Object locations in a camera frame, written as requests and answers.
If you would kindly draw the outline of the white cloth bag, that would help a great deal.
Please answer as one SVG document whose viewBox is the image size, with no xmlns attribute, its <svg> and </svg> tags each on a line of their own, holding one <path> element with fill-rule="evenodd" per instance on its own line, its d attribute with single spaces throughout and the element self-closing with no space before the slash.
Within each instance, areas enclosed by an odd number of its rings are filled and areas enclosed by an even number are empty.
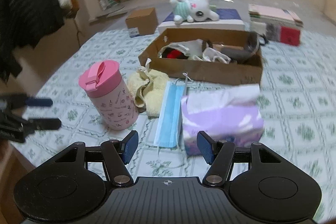
<svg viewBox="0 0 336 224">
<path fill-rule="evenodd" d="M 199 57 L 202 56 L 202 40 L 201 39 L 196 39 L 196 40 L 192 40 L 189 42 L 170 43 L 167 46 L 164 46 L 160 49 L 160 51 L 158 52 L 158 57 L 161 58 L 161 55 L 166 48 L 173 48 L 176 50 L 180 50 L 188 57 L 188 59 L 191 59 L 191 56 L 193 55 L 196 55 Z"/>
</svg>

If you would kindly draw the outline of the pink lidded tumbler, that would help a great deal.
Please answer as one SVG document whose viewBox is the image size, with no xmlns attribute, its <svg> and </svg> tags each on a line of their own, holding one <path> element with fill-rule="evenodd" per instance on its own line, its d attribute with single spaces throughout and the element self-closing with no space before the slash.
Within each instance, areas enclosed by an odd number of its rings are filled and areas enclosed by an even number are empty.
<svg viewBox="0 0 336 224">
<path fill-rule="evenodd" d="M 79 77 L 79 86 L 111 129 L 125 130 L 136 122 L 138 110 L 117 61 L 94 63 Z"/>
</svg>

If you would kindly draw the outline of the blue surgical face mask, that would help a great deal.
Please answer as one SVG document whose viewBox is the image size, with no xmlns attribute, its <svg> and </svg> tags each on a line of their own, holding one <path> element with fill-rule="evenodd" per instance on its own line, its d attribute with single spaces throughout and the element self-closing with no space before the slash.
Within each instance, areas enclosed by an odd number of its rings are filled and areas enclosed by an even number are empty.
<svg viewBox="0 0 336 224">
<path fill-rule="evenodd" d="M 181 101 L 187 95 L 188 85 L 193 82 L 188 73 L 183 72 L 182 78 L 169 80 L 166 84 L 153 143 L 158 156 L 161 148 L 185 150 Z"/>
</svg>

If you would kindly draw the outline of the purple tissue pack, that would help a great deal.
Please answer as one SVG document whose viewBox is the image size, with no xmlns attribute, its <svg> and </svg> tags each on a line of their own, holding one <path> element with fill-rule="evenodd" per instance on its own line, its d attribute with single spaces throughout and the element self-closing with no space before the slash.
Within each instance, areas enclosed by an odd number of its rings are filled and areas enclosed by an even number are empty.
<svg viewBox="0 0 336 224">
<path fill-rule="evenodd" d="M 249 147 L 263 134 L 264 120 L 257 106 L 259 84 L 190 93 L 181 100 L 182 133 L 188 156 L 200 155 L 197 134 L 215 141 Z"/>
</svg>

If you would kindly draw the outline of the open brown cardboard tray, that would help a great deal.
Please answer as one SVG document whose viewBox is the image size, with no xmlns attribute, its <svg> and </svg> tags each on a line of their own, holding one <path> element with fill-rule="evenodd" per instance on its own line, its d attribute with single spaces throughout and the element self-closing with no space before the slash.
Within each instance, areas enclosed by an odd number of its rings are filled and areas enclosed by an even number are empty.
<svg viewBox="0 0 336 224">
<path fill-rule="evenodd" d="M 259 84 L 263 73 L 258 35 L 248 31 L 168 28 L 138 58 L 169 77 L 215 84 Z"/>
</svg>

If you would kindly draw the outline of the dark grey drawstring pouch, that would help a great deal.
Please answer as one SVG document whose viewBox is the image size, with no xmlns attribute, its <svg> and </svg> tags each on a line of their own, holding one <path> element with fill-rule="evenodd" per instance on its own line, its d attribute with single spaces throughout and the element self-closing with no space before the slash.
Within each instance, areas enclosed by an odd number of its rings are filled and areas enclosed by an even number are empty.
<svg viewBox="0 0 336 224">
<path fill-rule="evenodd" d="M 228 56 L 231 60 L 243 63 L 254 57 L 260 47 L 265 46 L 268 43 L 269 41 L 265 35 L 260 35 L 257 32 L 250 32 L 244 47 L 223 46 L 220 49 L 220 52 Z"/>
</svg>

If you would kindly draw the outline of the white bunny plush toy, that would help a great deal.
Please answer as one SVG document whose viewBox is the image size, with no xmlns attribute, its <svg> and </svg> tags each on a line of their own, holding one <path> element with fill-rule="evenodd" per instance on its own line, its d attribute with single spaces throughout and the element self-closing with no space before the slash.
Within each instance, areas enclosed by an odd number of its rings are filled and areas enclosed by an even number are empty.
<svg viewBox="0 0 336 224">
<path fill-rule="evenodd" d="M 219 15 L 211 9 L 211 1 L 214 0 L 170 0 L 175 24 L 204 22 L 207 19 L 218 21 Z"/>
</svg>

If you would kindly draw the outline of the white folded sock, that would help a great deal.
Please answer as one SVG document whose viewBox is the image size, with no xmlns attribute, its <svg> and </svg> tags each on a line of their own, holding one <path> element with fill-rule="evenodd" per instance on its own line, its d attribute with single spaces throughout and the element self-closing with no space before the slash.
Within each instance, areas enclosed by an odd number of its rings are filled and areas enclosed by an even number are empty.
<svg viewBox="0 0 336 224">
<path fill-rule="evenodd" d="M 196 56 L 196 55 L 193 55 L 191 56 L 191 60 L 195 60 L 195 61 L 207 61 L 207 62 L 211 62 L 211 63 L 223 63 L 223 64 L 229 64 L 231 62 L 231 59 L 213 49 L 213 48 L 207 48 L 203 53 L 202 53 L 202 56 L 199 57 L 199 56 Z"/>
</svg>

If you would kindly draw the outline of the floral patterned bed sheet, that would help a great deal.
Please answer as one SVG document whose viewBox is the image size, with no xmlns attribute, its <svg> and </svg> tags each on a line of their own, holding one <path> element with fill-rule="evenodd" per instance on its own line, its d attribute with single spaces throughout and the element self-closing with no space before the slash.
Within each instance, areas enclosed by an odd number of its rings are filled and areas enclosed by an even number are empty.
<svg viewBox="0 0 336 224">
<path fill-rule="evenodd" d="M 52 107 L 33 107 L 24 117 L 56 117 L 59 131 L 39 131 L 16 149 L 39 166 L 75 141 L 96 146 L 122 139 L 127 131 L 104 124 L 83 89 L 80 75 L 93 63 L 116 60 L 123 78 L 139 67 L 139 55 L 154 35 L 130 38 L 124 29 L 99 32 L 66 61 L 38 92 Z M 304 31 L 301 44 L 271 42 L 262 48 L 263 72 L 257 105 L 264 120 L 261 142 L 312 176 L 322 189 L 315 221 L 335 217 L 335 37 Z M 139 146 L 127 166 L 133 177 L 203 177 L 208 165 L 201 156 L 187 156 L 182 145 L 154 145 L 157 120 L 141 114 L 132 129 Z"/>
</svg>

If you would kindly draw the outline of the brown hanging coat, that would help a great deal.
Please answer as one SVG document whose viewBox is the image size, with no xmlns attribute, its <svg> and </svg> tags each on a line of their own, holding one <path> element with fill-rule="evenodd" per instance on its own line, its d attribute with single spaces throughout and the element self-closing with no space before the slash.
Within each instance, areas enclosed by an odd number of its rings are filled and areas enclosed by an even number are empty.
<svg viewBox="0 0 336 224">
<path fill-rule="evenodd" d="M 77 12 L 79 11 L 79 3 L 77 0 L 71 0 L 72 8 L 70 9 L 70 12 L 67 15 L 67 18 L 75 18 L 77 15 Z"/>
</svg>

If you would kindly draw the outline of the cream fluffy towel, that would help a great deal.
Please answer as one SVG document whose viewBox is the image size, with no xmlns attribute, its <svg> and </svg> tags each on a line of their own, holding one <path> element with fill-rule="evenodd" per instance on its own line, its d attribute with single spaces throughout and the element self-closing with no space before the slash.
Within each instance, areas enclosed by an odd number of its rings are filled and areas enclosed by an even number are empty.
<svg viewBox="0 0 336 224">
<path fill-rule="evenodd" d="M 140 112 L 158 118 L 169 76 L 150 68 L 151 59 L 127 78 L 127 88 Z"/>
</svg>

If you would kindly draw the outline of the small brown cardboard box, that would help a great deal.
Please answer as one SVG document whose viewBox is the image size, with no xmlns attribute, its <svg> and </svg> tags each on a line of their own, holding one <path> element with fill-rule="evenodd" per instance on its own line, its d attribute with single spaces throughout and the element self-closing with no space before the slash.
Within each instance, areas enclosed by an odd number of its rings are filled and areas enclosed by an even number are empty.
<svg viewBox="0 0 336 224">
<path fill-rule="evenodd" d="M 154 7 L 132 11 L 125 22 L 131 38 L 152 35 L 158 26 Z"/>
</svg>

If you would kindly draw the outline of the black red round plush pad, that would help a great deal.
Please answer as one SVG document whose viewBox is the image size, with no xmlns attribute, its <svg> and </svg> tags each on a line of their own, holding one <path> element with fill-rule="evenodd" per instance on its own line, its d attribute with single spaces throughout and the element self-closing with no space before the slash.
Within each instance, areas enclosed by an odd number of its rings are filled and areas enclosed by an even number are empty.
<svg viewBox="0 0 336 224">
<path fill-rule="evenodd" d="M 166 48 L 163 51 L 161 57 L 165 59 L 188 59 L 188 57 L 183 52 L 173 48 Z"/>
</svg>

